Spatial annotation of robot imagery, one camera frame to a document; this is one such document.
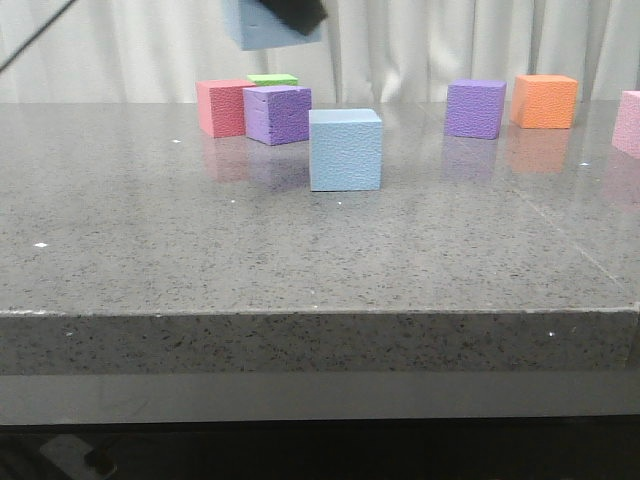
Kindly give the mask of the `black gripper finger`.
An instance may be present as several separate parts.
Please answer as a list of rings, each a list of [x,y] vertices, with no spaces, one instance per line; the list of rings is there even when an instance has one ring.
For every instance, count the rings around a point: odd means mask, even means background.
[[[320,0],[260,0],[284,25],[308,36],[328,17]]]

